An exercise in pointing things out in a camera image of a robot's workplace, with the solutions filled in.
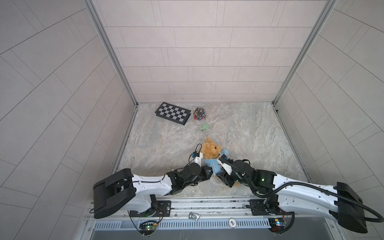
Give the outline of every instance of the teddy bear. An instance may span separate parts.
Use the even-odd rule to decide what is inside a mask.
[[[220,165],[217,162],[217,159],[222,155],[229,155],[228,150],[221,149],[221,146],[212,141],[209,137],[203,143],[203,146],[200,150],[203,154],[204,162],[213,169],[214,174],[222,172]]]

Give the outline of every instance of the checkered pattern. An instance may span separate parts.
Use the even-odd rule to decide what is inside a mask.
[[[189,116],[190,110],[177,107],[169,103],[162,103],[160,107],[156,110],[156,115],[172,122],[177,122],[182,125],[185,125]]]
[[[160,109],[157,111],[160,115],[172,118],[176,121],[182,122],[187,117],[187,113],[184,109],[180,109],[175,106],[163,103]]]

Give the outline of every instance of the robotic arm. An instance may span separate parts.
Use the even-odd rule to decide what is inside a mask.
[[[158,208],[155,195],[177,194],[186,186],[210,179],[213,170],[207,165],[201,166],[202,153],[195,150],[191,156],[193,159],[183,170],[176,169],[164,176],[143,177],[123,169],[97,182],[93,186],[94,218],[107,217],[119,209],[151,216]],[[367,233],[366,221],[384,222],[384,218],[363,205],[361,198],[345,183],[331,186],[296,181],[271,171],[255,170],[248,160],[233,161],[224,154],[217,161],[224,170],[217,176],[225,185],[232,187],[238,182],[261,198],[250,200],[246,205],[253,215],[292,214],[290,225],[275,233],[285,232],[292,226],[295,212],[327,217],[359,233]],[[365,217],[364,210],[377,218]]]

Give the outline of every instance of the marble floor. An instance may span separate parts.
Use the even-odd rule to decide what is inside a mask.
[[[255,169],[307,181],[271,103],[177,104],[192,111],[194,107],[204,107],[205,122],[210,125],[206,132],[199,131],[203,122],[195,122],[192,116],[184,126],[157,117],[155,111],[159,105],[139,105],[119,170],[131,168],[137,175],[163,175],[185,166],[196,145],[209,136],[229,151],[231,159],[249,159]],[[240,184],[229,188],[218,177],[212,176],[197,186],[186,187],[175,197],[229,195],[252,193]]]

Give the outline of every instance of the beige wall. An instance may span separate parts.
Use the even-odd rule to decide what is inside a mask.
[[[325,1],[94,0],[139,102],[272,101]]]
[[[384,214],[384,1],[339,0],[277,108],[312,182]],[[381,237],[380,223],[367,223]]]
[[[0,239],[69,240],[133,103],[81,0],[0,1],[0,22]]]

